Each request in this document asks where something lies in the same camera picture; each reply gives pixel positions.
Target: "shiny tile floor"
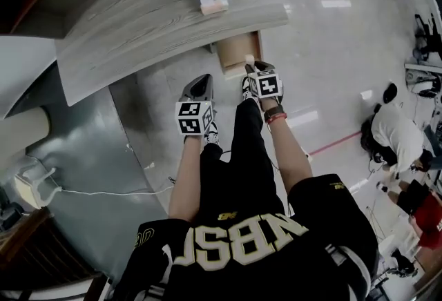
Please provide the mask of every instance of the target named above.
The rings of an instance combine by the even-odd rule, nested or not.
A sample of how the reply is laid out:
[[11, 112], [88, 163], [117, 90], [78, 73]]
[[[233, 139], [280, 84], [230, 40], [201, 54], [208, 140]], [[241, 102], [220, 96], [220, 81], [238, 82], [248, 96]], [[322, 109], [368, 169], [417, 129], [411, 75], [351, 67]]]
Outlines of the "shiny tile floor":
[[[362, 211], [375, 206], [386, 235], [398, 225], [400, 211], [375, 189], [382, 171], [369, 176], [369, 159], [355, 135], [390, 81], [398, 86], [398, 102], [418, 125], [428, 122], [432, 100], [417, 99], [405, 87], [403, 63], [414, 45], [410, 0], [283, 0], [289, 24], [262, 31], [263, 59], [273, 63], [285, 84], [283, 105], [292, 131], [308, 153], [314, 174], [338, 173], [352, 190]], [[163, 189], [177, 171], [182, 138], [173, 109], [182, 88], [194, 77], [211, 73], [215, 80], [216, 121], [225, 151], [230, 149], [240, 79], [226, 80], [216, 55], [197, 49], [138, 73], [148, 112], [152, 145], [164, 150], [152, 155], [145, 169], [152, 187]], [[262, 135], [269, 156], [274, 152], [269, 132]], [[371, 168], [378, 168], [372, 163]], [[280, 176], [278, 194], [287, 201]], [[164, 208], [170, 191], [158, 196]], [[396, 239], [407, 231], [394, 232]]]

